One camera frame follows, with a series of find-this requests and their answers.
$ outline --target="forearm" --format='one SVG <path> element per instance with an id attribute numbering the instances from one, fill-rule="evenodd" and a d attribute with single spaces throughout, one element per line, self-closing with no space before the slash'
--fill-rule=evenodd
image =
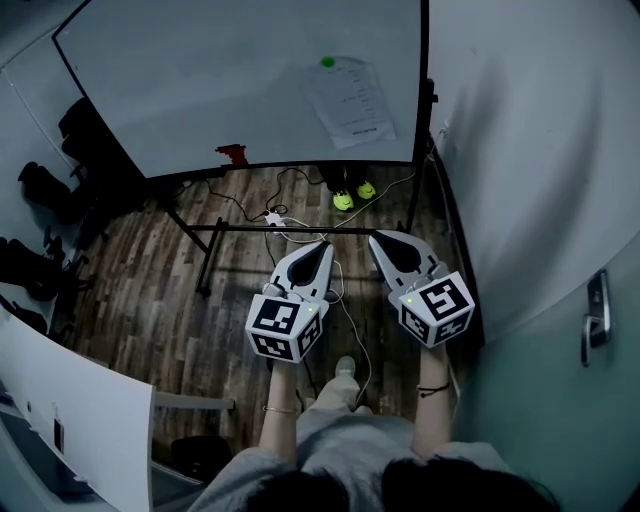
<path id="1" fill-rule="evenodd" d="M 420 353 L 421 388 L 437 389 L 449 382 L 448 359 L 444 345 Z M 412 450 L 428 459 L 440 446 L 451 440 L 451 403 L 449 390 L 437 393 L 420 393 L 413 430 Z"/>
<path id="2" fill-rule="evenodd" d="M 275 362 L 271 373 L 267 407 L 281 411 L 296 410 L 295 365 L 282 361 Z M 296 414 L 267 410 L 258 446 L 287 462 L 295 463 Z"/>

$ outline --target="black cable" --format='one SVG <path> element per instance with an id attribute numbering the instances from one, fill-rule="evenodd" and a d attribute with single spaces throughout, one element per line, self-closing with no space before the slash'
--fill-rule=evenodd
<path id="1" fill-rule="evenodd" d="M 269 212 L 271 213 L 277 213 L 278 215 L 282 216 L 282 215 L 286 215 L 287 213 L 289 213 L 289 208 L 287 207 L 286 204 L 276 204 L 274 206 L 271 207 L 271 210 L 269 210 Z"/>
<path id="2" fill-rule="evenodd" d="M 271 258 L 271 263 L 273 263 L 273 268 L 276 268 L 276 260 L 271 254 L 271 249 L 269 248 L 269 240 L 267 239 L 267 232 L 264 232 L 264 245 L 267 246 L 267 252 L 269 253 L 269 257 Z"/>
<path id="3" fill-rule="evenodd" d="M 209 187 L 209 194 L 211 194 L 212 196 L 219 196 L 219 197 L 222 197 L 224 199 L 229 199 L 229 200 L 233 201 L 234 203 L 236 203 L 238 205 L 238 208 L 240 208 L 242 210 L 242 215 L 244 215 L 244 218 L 247 219 L 248 222 L 261 222 L 260 219 L 262 219 L 264 217 L 266 212 L 262 212 L 260 215 L 256 215 L 255 217 L 250 219 L 249 216 L 247 215 L 247 211 L 242 207 L 242 205 L 237 201 L 237 199 L 235 197 L 225 196 L 224 194 L 220 194 L 218 192 L 214 192 L 213 190 L 211 190 L 211 183 L 209 182 L 209 180 L 205 180 L 205 181 L 207 182 L 207 186 Z"/>
<path id="4" fill-rule="evenodd" d="M 311 179 L 309 178 L 309 176 L 307 176 L 307 174 L 306 174 L 304 171 L 301 171 L 301 170 L 300 170 L 300 169 L 298 169 L 297 167 L 287 167 L 284 171 L 280 171 L 280 172 L 278 173 L 278 176 L 276 177 L 276 181 L 278 182 L 278 191 L 277 191 L 275 194 L 273 194 L 269 199 L 267 199 L 267 202 L 265 203 L 265 209 L 266 209 L 267 211 L 272 211 L 272 210 L 269 210 L 269 203 L 270 203 L 271 201 L 273 201 L 276 197 L 278 197 L 278 194 L 280 194 L 280 192 L 282 192 L 282 182 L 280 181 L 280 177 L 281 177 L 285 172 L 287 172 L 287 171 L 291 171 L 291 170 L 296 171 L 296 172 L 299 172 L 300 174 L 302 174 L 302 175 L 306 178 L 306 180 L 309 182 L 309 185 L 320 185 L 320 184 L 324 183 L 324 180 L 320 180 L 320 181 L 311 181 Z M 284 208 L 286 208 L 286 211 L 284 211 L 284 212 L 282 212 L 282 213 L 277 212 L 277 213 L 278 213 L 278 214 L 280 214 L 280 215 L 284 215 L 284 214 L 286 214 L 286 213 L 289 211 L 289 209 L 287 208 L 287 206 L 286 206 L 286 205 L 284 205 L 284 204 L 277 204 L 277 205 L 275 205 L 273 208 L 277 208 L 278 206 L 283 206 Z"/>
<path id="5" fill-rule="evenodd" d="M 199 181 L 202 180 L 193 180 L 191 183 L 189 183 L 186 187 L 183 185 L 182 186 L 182 190 L 180 190 L 180 192 L 178 192 L 176 195 L 173 196 L 173 199 L 175 199 L 176 197 L 178 197 L 180 194 L 182 194 L 185 190 L 187 190 L 188 188 L 191 188 L 194 184 L 198 183 Z"/>
<path id="6" fill-rule="evenodd" d="M 296 389 L 296 396 L 300 401 L 300 407 L 302 407 L 302 412 L 304 412 L 304 400 L 302 400 L 302 397 L 300 396 L 300 391 L 298 391 L 297 389 Z"/>
<path id="7" fill-rule="evenodd" d="M 318 399 L 318 388 L 316 387 L 316 383 L 313 382 L 313 377 L 311 377 L 311 370 L 309 370 L 309 365 L 307 364 L 307 360 L 303 357 L 302 362 L 304 363 L 304 367 L 307 369 L 307 376 L 309 377 L 309 383 L 313 388 L 313 394 L 316 395 L 316 400 Z"/>

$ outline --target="person's foot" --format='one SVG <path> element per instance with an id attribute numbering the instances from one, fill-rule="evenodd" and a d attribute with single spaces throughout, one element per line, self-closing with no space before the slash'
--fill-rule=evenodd
<path id="1" fill-rule="evenodd" d="M 376 189 L 368 181 L 365 181 L 364 185 L 360 185 L 356 190 L 362 199 L 371 199 L 376 195 Z"/>
<path id="2" fill-rule="evenodd" d="M 351 356 L 342 356 L 336 364 L 336 377 L 340 375 L 349 375 L 353 377 L 356 374 L 356 362 Z"/>
<path id="3" fill-rule="evenodd" d="M 353 412 L 355 414 L 364 414 L 365 416 L 373 414 L 373 411 L 371 410 L 371 407 L 367 407 L 366 405 L 361 405 L 360 407 L 358 407 Z"/>
<path id="4" fill-rule="evenodd" d="M 341 212 L 346 212 L 353 209 L 353 199 L 351 194 L 346 190 L 333 193 L 333 206 L 335 206 Z"/>

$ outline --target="wooden floor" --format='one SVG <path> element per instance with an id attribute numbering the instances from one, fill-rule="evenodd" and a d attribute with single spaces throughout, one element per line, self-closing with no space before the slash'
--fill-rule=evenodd
<path id="1" fill-rule="evenodd" d="M 301 169 L 319 181 L 314 167 Z M 276 192 L 278 170 L 233 171 L 210 183 L 212 190 L 236 197 L 254 217 Z M 410 174 L 405 168 L 369 169 L 369 179 L 379 193 Z M 427 173 L 413 234 L 429 241 L 440 258 L 456 269 L 456 251 L 445 234 L 440 189 L 430 176 Z M 300 173 L 285 173 L 282 185 L 283 192 L 271 205 L 287 205 L 288 215 L 296 219 L 332 226 L 348 217 L 333 208 L 324 185 L 310 185 Z M 349 226 L 395 229 L 398 221 L 405 222 L 411 186 L 409 180 L 393 187 Z M 238 206 L 211 195 L 206 182 L 195 183 L 178 201 L 177 211 L 187 223 L 214 224 L 222 217 L 246 224 Z M 167 461 L 171 441 L 188 435 L 220 434 L 234 452 L 255 444 L 269 372 L 265 359 L 255 356 L 245 341 L 243 327 L 253 295 L 273 270 L 264 235 L 226 233 L 219 238 L 207 273 L 213 293 L 204 299 L 194 293 L 204 254 L 155 202 L 150 201 L 143 212 L 114 220 L 108 234 L 108 241 L 98 238 L 85 252 L 90 261 L 83 277 L 94 277 L 96 286 L 79 295 L 76 328 L 65 345 L 161 391 L 237 401 L 231 413 L 158 409 L 154 457 Z M 203 235 L 205 242 L 209 236 Z M 388 289 L 374 269 L 366 237 L 329 239 L 344 271 L 345 305 L 373 364 L 364 403 L 378 414 L 411 418 L 418 347 L 396 325 L 386 301 Z M 276 260 L 299 247 L 274 234 L 268 235 L 268 242 Z M 332 287 L 339 289 L 334 270 Z M 320 389 L 332 377 L 336 361 L 344 354 L 356 359 L 356 378 L 364 384 L 366 359 L 348 319 L 339 305 L 332 306 L 329 315 L 328 332 L 307 356 L 316 386 Z M 298 368 L 298 382 L 302 396 L 312 397 L 303 365 Z"/>

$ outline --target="door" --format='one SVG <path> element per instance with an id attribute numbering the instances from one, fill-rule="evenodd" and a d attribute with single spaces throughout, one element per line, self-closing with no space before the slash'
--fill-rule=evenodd
<path id="1" fill-rule="evenodd" d="M 640 484 L 640 236 L 606 267 L 611 341 L 581 362 L 587 286 L 479 354 L 454 421 L 563 510 L 619 510 Z"/>

